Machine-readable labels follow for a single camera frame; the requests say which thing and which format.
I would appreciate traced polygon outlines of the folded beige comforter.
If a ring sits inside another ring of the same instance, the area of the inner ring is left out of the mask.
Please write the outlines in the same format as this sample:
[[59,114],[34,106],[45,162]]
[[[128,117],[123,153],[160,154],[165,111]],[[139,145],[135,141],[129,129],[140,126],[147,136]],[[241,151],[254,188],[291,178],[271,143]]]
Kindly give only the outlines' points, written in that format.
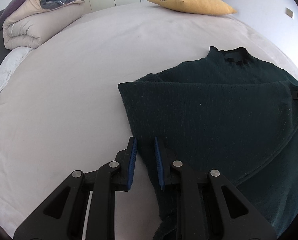
[[26,0],[5,21],[6,49],[36,49],[83,15],[83,3],[71,3],[53,10],[42,9],[40,0]]

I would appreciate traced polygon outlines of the white bed sheet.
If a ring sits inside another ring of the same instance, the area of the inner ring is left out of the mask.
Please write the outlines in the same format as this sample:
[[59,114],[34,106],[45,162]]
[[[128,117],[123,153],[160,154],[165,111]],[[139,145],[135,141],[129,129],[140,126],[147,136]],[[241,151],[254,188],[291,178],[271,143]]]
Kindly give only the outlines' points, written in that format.
[[74,170],[123,150],[131,130],[118,84],[244,47],[298,80],[272,42],[232,16],[135,3],[86,14],[31,51],[0,92],[0,226],[8,236]]

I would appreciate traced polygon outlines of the upper wall socket plate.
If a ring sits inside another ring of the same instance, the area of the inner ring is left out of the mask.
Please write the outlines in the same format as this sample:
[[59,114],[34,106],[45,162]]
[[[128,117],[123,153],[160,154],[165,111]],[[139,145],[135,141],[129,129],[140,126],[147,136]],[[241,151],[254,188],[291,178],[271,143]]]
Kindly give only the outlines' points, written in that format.
[[285,14],[287,14],[287,16],[289,16],[290,18],[293,18],[293,11],[291,9],[286,8]]

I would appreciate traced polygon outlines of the white pillow at bed edge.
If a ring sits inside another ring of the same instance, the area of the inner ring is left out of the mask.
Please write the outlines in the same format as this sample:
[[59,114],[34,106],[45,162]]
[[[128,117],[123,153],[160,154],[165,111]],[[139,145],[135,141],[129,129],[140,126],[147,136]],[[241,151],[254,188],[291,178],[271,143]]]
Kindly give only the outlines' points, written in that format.
[[0,93],[9,82],[17,67],[33,51],[33,48],[18,47],[13,49],[0,65]]

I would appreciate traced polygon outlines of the yellow pillow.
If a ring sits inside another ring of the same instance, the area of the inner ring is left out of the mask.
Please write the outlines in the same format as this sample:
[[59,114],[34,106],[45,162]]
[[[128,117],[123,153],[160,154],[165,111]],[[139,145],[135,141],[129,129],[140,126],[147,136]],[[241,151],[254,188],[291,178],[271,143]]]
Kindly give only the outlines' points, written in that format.
[[236,9],[222,0],[147,0],[166,9],[200,15],[229,15]]

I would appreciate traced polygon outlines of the dark green knit sweater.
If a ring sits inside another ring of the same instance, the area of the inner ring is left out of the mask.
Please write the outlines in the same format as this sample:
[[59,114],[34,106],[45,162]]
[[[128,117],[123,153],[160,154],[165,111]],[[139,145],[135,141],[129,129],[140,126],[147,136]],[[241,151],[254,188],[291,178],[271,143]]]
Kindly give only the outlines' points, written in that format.
[[152,182],[161,224],[176,237],[174,198],[162,190],[154,140],[193,170],[219,170],[274,227],[298,215],[298,80],[243,48],[211,47],[188,61],[118,86],[138,152]]

